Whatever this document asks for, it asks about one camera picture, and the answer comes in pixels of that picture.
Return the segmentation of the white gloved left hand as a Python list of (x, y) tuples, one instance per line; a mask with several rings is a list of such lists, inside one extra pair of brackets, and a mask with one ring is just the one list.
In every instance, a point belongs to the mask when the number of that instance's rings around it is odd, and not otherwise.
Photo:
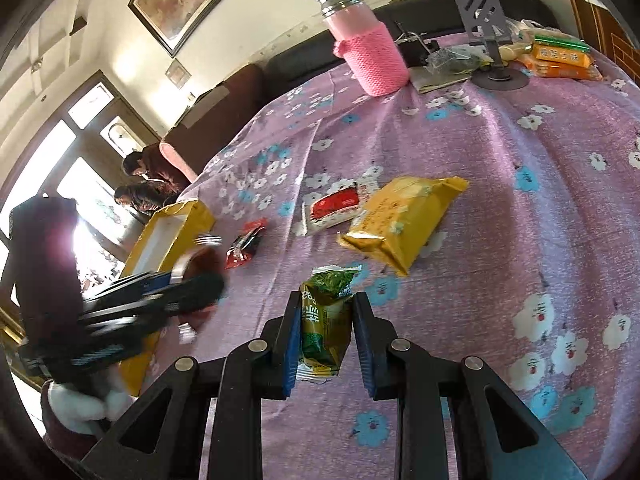
[(63, 429), (72, 434), (93, 434), (91, 424), (100, 420), (116, 422), (134, 397), (127, 391), (117, 365), (99, 374), (101, 393), (82, 393), (72, 386), (49, 380), (41, 393), (42, 422), (48, 434)]

